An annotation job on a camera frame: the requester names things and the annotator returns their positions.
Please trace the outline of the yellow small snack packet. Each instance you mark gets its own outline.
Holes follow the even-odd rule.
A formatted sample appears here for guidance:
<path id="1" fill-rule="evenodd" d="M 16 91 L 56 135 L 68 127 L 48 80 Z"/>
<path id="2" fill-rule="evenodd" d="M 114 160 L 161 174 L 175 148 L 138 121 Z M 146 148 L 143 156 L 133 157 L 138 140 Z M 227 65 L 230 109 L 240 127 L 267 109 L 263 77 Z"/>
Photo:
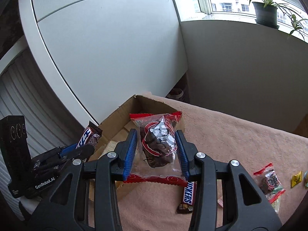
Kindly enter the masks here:
<path id="1" fill-rule="evenodd" d="M 301 181 L 302 181 L 302 171 L 299 171 L 297 174 L 292 175 L 292 178 L 291 178 L 291 188 L 293 188 L 296 185 L 300 184 Z"/>

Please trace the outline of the red clear dark snack bag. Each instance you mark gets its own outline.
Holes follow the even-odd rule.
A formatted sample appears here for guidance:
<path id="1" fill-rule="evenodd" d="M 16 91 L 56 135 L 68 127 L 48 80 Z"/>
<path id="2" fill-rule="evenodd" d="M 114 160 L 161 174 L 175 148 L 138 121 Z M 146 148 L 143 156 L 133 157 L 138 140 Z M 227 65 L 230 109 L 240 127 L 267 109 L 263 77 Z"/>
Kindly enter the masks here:
<path id="1" fill-rule="evenodd" d="M 175 132 L 181 128 L 181 118 L 181 111 L 130 114 L 138 137 L 135 158 L 125 183 L 154 182 L 187 186 L 175 140 Z"/>

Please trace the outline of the snickers bar wrapper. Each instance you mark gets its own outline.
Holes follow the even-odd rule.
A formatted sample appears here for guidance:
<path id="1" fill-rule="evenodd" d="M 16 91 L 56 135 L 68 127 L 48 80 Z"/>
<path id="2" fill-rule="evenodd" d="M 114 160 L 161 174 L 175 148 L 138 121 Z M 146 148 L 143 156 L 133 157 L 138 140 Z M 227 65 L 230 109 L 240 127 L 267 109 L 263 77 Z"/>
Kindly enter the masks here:
<path id="1" fill-rule="evenodd" d="M 89 121 L 88 126 L 84 129 L 81 139 L 77 143 L 76 148 L 80 148 L 86 144 L 95 147 L 102 136 L 102 130 L 93 122 Z"/>

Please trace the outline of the red green snack bag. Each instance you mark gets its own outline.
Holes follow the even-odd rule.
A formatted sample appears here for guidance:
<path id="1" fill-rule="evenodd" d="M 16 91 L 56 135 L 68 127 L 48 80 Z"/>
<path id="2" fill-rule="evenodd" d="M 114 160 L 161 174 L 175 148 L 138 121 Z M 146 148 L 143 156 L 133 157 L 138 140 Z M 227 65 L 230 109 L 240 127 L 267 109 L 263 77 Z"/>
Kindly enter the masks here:
<path id="1" fill-rule="evenodd" d="M 271 204 L 274 211 L 278 214 L 280 210 L 281 195 Z"/>

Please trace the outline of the open cardboard box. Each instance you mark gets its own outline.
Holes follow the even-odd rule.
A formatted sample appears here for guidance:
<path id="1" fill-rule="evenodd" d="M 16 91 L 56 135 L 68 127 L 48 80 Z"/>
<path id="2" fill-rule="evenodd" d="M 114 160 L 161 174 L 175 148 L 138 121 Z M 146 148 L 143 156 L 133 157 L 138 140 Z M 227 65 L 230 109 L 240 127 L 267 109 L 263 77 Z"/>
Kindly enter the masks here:
<path id="1" fill-rule="evenodd" d="M 137 129 L 137 126 L 131 121 L 130 113 L 142 114 L 172 114 L 177 112 L 178 108 L 173 108 L 161 98 L 155 100 L 142 95 L 134 95 L 107 117 L 99 128 L 102 129 L 102 137 L 99 139 L 95 152 L 89 158 L 89 161 L 95 161 L 101 156 L 115 149 L 116 144 L 125 141 L 131 129 Z M 126 182 L 116 182 L 117 199 L 120 201 L 141 182 L 153 182 L 156 184 L 175 185 L 185 187 L 187 181 L 179 174 L 174 172 L 165 172 L 163 168 L 157 170 L 158 175 L 144 175 L 144 172 L 131 172 Z"/>

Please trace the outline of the yellow candy in green wrapper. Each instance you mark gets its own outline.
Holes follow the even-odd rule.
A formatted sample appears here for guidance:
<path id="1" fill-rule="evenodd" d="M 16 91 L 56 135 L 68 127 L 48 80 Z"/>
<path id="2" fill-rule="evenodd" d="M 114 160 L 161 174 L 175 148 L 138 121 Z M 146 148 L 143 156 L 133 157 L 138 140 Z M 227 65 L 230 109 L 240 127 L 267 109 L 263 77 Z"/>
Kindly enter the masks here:
<path id="1" fill-rule="evenodd" d="M 304 173 L 304 186 L 308 189 L 308 171 Z"/>

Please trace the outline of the pink table cloth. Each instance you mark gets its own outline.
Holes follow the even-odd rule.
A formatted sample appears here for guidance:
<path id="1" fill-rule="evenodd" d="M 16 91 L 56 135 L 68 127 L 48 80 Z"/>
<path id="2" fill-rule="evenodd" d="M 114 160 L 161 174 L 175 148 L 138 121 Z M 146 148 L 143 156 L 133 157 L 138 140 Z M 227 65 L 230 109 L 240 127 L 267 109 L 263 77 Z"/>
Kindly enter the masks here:
<path id="1" fill-rule="evenodd" d="M 227 114 L 156 96 L 180 110 L 186 140 L 212 159 L 238 160 L 250 173 L 272 163 L 285 187 L 279 217 L 286 222 L 306 194 L 300 184 L 291 188 L 291 177 L 307 170 L 307 139 Z M 177 186 L 141 183 L 119 201 L 124 230 L 188 230 L 191 216 L 177 214 L 182 191 Z"/>

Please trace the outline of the white cabinet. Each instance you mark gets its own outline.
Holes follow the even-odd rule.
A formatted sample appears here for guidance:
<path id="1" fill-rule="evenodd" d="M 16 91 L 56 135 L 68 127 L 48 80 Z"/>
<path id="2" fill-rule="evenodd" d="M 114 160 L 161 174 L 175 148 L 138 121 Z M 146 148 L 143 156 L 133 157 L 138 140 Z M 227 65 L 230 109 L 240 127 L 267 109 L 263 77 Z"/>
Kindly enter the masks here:
<path id="1" fill-rule="evenodd" d="M 18 0 L 30 51 L 83 126 L 135 94 L 166 96 L 187 71 L 173 0 Z"/>

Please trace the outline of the potted spider plant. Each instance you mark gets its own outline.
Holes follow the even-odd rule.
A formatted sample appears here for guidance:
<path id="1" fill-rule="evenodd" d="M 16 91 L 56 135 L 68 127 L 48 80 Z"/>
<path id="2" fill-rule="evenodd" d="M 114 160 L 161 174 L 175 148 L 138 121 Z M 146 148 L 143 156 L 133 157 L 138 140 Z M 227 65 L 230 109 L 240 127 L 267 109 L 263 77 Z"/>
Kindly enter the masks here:
<path id="1" fill-rule="evenodd" d="M 253 4 L 256 15 L 256 23 L 273 29 L 279 29 L 277 24 L 278 10 L 282 12 L 282 18 L 289 19 L 291 30 L 289 36 L 295 32 L 298 33 L 305 41 L 305 26 L 307 19 L 303 18 L 300 13 L 293 9 L 288 3 L 279 3 L 276 0 L 249 0 L 249 5 Z"/>

